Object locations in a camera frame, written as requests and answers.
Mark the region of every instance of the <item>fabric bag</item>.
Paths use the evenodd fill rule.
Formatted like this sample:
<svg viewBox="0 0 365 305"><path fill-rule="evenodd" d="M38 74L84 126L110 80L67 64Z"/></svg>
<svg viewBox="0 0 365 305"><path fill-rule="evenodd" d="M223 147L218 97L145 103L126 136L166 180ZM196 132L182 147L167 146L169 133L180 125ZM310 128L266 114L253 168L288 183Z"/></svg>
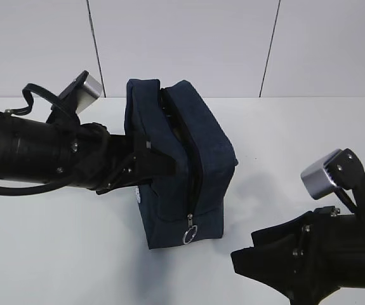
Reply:
<svg viewBox="0 0 365 305"><path fill-rule="evenodd" d="M237 165L232 144L188 81L127 84L126 134L142 133L176 161L176 175L138 187L150 249L223 236L223 197Z"/></svg>

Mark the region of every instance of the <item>white tabletop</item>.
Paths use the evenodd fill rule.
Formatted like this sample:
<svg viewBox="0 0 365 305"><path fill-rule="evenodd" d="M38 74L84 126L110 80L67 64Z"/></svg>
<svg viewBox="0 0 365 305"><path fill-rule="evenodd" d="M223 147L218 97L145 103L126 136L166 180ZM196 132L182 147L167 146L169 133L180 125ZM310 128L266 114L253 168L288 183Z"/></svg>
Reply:
<svg viewBox="0 0 365 305"><path fill-rule="evenodd" d="M365 166L365 98L210 98L240 164L225 198L225 236L148 250L133 188L103 196L65 188L0 197L0 305L289 304L274 289L234 273L230 253L251 232L307 210L314 201L300 172L336 148ZM123 133L124 99L106 98L81 114ZM0 110L22 107L0 98ZM29 117L45 120L36 100ZM321 304L364 304L365 290L341 289Z"/></svg>

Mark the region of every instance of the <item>metal ring zipper pull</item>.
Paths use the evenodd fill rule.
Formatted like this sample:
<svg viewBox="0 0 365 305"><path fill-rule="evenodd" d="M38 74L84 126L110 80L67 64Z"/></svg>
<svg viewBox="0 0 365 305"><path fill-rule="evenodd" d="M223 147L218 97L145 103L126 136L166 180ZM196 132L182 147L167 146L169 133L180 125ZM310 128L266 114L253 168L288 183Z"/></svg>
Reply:
<svg viewBox="0 0 365 305"><path fill-rule="evenodd" d="M182 239L184 245L188 245L192 240L194 240L197 234L197 225L196 224L194 225L193 218L194 216L192 214L188 214L188 230L186 230Z"/></svg>

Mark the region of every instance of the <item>screw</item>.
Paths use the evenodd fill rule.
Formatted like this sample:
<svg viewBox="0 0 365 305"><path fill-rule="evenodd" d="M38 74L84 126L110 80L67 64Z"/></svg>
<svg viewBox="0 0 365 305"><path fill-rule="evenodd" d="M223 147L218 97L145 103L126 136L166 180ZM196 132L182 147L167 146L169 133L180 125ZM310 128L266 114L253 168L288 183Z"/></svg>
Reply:
<svg viewBox="0 0 365 305"><path fill-rule="evenodd" d="M302 231L306 232L306 233L309 233L310 232L310 225L307 224L307 225L303 226Z"/></svg>
<svg viewBox="0 0 365 305"><path fill-rule="evenodd" d="M70 148L71 148L73 153L76 153L78 151L78 143L77 142L72 143Z"/></svg>

